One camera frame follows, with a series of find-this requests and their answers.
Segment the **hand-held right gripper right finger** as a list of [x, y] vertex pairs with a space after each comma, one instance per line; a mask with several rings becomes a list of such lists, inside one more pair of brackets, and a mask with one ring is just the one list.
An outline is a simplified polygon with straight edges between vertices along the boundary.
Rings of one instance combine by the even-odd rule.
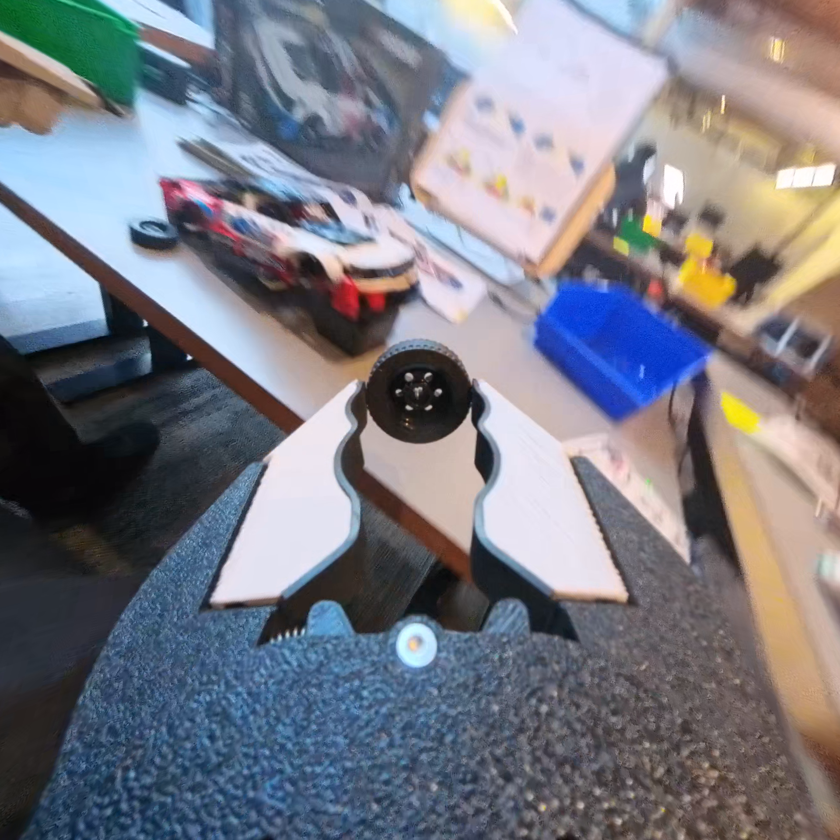
[[469, 570], [492, 610], [517, 602], [530, 631], [575, 636], [565, 604], [627, 606], [629, 589], [561, 442], [498, 389], [472, 384]]

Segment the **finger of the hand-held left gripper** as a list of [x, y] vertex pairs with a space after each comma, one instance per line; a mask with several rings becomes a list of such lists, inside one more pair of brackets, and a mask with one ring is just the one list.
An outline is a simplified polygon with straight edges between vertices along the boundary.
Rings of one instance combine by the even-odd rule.
[[34, 135], [53, 131], [65, 110], [65, 95], [30, 79], [1, 79], [1, 128], [19, 127]]
[[15, 70], [17, 74], [60, 91], [85, 107], [102, 109], [102, 96], [90, 82], [57, 59], [4, 31], [1, 32], [1, 63], [2, 69]]

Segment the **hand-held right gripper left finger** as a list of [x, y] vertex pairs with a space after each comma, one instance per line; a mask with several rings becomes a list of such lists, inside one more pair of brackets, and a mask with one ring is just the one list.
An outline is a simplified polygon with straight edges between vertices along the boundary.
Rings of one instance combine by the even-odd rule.
[[352, 381], [260, 467], [208, 591], [215, 611], [269, 607], [260, 638], [297, 634], [321, 602], [361, 585], [364, 384]]

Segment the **black toy wheel with rim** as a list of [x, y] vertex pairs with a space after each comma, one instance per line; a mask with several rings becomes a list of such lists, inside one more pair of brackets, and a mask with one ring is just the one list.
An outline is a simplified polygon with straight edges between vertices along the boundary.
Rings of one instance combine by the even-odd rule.
[[389, 437], [412, 445], [431, 444], [456, 431], [470, 412], [472, 394], [457, 354], [429, 339], [390, 346], [365, 384], [371, 420]]

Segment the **white brick toy race car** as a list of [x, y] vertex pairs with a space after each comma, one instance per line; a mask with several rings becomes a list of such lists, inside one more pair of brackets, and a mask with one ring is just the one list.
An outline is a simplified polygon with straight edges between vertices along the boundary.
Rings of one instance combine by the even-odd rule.
[[355, 357], [381, 346], [418, 292], [415, 249], [345, 223], [313, 189], [266, 179], [159, 179], [169, 221], [221, 270], [291, 294], [316, 332]]

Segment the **black desk leg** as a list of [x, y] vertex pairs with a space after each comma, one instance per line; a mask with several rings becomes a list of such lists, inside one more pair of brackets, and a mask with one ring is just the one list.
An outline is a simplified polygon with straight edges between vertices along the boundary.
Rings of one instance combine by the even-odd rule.
[[150, 352], [150, 372], [163, 374], [187, 371], [196, 367], [194, 358], [152, 328], [134, 310], [124, 305], [100, 285], [107, 335], [117, 340], [144, 339]]

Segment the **sticker sheet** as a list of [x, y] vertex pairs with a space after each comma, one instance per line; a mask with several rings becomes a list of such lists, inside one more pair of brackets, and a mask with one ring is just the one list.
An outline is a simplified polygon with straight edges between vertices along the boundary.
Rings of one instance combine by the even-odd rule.
[[690, 564], [690, 537], [683, 518], [607, 435], [576, 437], [564, 441], [562, 447], [570, 458], [588, 459], [681, 559]]

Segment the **black rounded box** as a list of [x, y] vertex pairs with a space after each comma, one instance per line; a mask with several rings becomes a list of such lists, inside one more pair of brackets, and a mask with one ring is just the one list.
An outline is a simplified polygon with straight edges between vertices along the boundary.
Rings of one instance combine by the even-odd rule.
[[165, 50], [140, 44], [140, 84], [154, 95], [185, 106], [210, 95], [219, 82], [215, 66], [195, 66]]

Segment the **black rubber toy tyre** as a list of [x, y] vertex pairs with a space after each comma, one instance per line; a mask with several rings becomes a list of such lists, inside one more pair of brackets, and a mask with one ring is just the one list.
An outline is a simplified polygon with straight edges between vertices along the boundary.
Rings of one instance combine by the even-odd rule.
[[133, 245], [154, 251], [169, 251], [181, 241], [176, 226], [159, 218], [136, 218], [129, 222], [129, 237]]

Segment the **blue storage bin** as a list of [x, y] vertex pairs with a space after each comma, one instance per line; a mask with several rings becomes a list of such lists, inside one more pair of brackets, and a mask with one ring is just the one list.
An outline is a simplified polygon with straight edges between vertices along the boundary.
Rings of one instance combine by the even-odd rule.
[[536, 349], [622, 422], [702, 374], [711, 347], [623, 286], [561, 283], [533, 325]]

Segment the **yellow note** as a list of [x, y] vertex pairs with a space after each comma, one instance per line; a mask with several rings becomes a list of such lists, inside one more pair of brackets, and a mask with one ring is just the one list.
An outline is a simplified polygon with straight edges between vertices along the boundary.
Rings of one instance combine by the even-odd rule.
[[753, 436], [761, 429], [762, 415], [729, 392], [720, 393], [720, 408], [728, 424], [742, 434]]

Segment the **open instruction booklet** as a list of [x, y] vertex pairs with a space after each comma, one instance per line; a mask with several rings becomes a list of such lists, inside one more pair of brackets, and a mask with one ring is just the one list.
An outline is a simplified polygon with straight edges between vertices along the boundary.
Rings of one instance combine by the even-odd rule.
[[487, 294], [487, 281], [463, 261], [447, 255], [405, 216], [401, 207], [377, 203], [356, 187], [312, 174], [267, 143], [248, 140], [211, 140], [182, 136], [178, 147], [186, 154], [232, 176], [255, 176], [272, 183], [312, 187], [334, 202], [339, 219], [353, 229], [393, 236], [410, 246], [418, 259], [419, 292], [426, 304], [450, 322], [468, 318]]

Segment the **yellow storage bin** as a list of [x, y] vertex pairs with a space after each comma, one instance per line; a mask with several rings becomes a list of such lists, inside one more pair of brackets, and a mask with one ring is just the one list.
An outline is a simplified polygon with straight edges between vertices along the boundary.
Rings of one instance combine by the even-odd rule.
[[727, 303], [735, 295], [738, 282], [726, 270], [726, 255], [704, 233], [689, 234], [677, 274], [680, 292], [709, 309]]

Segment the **dark toy car box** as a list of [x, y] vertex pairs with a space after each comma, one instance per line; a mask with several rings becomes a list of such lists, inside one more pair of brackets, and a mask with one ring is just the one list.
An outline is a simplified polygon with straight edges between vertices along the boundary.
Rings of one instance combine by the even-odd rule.
[[312, 174], [392, 203], [424, 115], [454, 79], [445, 54], [370, 2], [216, 1], [216, 99]]

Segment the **wooden clipboard with instruction sheet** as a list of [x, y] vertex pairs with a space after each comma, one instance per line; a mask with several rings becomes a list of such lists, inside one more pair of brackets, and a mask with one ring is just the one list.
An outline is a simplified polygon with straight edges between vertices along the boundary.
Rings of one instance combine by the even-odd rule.
[[573, 2], [524, 2], [449, 97], [409, 184], [426, 209], [535, 278], [556, 273], [615, 187], [614, 160], [669, 61]]

